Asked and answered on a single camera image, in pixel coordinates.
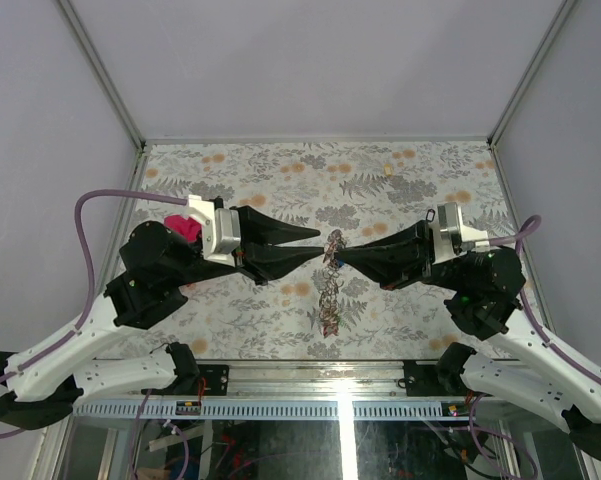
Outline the large metal keyring with keys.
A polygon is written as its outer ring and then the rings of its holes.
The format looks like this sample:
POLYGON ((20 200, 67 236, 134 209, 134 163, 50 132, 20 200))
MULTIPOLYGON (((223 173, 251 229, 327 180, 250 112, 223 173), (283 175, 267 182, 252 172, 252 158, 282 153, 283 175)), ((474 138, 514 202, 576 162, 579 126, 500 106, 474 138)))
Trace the large metal keyring with keys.
POLYGON ((323 256, 324 285, 318 300, 318 317, 324 338, 339 334, 339 278, 343 263, 336 253, 346 247, 346 240, 340 229, 333 230, 327 237, 323 256))

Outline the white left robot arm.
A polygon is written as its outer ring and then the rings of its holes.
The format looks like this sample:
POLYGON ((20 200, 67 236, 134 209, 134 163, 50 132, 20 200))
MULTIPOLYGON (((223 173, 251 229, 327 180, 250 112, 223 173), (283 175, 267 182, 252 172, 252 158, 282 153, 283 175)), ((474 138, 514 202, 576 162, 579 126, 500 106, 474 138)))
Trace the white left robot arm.
POLYGON ((316 229, 291 225, 251 207, 221 208, 220 251, 211 254, 210 222, 194 239, 157 221, 138 225, 121 247, 124 271, 79 317, 21 352, 0 351, 0 422, 32 431, 52 425, 90 400, 140 391, 195 392, 200 370, 190 347, 178 341, 145 357, 104 360, 101 353, 146 332, 187 302, 182 287, 233 274, 265 285, 320 256, 305 245, 316 229))

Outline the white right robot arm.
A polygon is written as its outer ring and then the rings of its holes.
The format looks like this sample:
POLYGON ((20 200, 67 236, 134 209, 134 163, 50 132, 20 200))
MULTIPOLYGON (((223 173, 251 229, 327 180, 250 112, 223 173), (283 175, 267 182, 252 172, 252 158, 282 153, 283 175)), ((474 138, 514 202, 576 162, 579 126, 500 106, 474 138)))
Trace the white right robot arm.
POLYGON ((456 327, 528 370, 498 367, 455 342, 436 365, 438 387, 447 394, 465 388, 510 402, 552 423, 601 461, 601 366, 533 316, 515 249, 520 240, 491 238, 460 219, 439 218, 335 256, 384 290, 422 283, 452 291, 444 305, 456 327))

